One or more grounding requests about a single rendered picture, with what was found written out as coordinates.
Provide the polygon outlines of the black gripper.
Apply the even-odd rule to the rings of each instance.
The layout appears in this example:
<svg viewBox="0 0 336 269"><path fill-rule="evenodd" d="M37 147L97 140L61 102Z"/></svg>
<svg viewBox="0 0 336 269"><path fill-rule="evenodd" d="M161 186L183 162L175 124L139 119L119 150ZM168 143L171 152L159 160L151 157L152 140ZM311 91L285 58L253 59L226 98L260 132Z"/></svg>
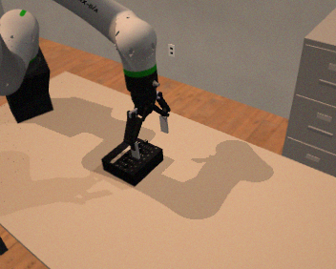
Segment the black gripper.
<svg viewBox="0 0 336 269"><path fill-rule="evenodd" d="M131 93L131 98L135 107L132 111L127 111L127 122L123 141L130 144L132 156L140 159L137 137L142 122L145 121L146 116L154 110L159 114L161 131L168 134L169 130L167 117L169 117L168 112L170 113L171 109L164 100L162 92L158 92L157 89L144 94ZM156 101L161 108L155 104ZM138 117L138 115L142 116L142 118Z"/></svg>

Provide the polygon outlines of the black lighting desk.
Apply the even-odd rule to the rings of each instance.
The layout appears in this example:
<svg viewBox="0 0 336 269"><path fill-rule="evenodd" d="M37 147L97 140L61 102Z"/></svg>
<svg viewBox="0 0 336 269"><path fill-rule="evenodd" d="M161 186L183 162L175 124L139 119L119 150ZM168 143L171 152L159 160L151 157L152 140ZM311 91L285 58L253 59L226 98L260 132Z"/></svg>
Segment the black lighting desk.
<svg viewBox="0 0 336 269"><path fill-rule="evenodd" d="M130 144L120 143L101 158L103 170L123 181L137 186L163 160L163 150L148 142L137 140L140 159L132 156Z"/></svg>

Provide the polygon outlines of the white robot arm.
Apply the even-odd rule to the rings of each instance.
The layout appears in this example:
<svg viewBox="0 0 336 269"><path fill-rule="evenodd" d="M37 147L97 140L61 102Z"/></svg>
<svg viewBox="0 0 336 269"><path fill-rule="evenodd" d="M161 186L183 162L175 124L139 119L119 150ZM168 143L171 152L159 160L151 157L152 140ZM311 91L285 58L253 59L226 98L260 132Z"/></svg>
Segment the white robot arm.
<svg viewBox="0 0 336 269"><path fill-rule="evenodd" d="M78 15L115 44L130 93L150 93L160 86L156 62L157 35L147 22L138 20L133 11L114 0L53 1ZM24 76L38 69L41 62L38 47L39 25L30 12L10 10L1 17L1 96L15 93Z"/></svg>

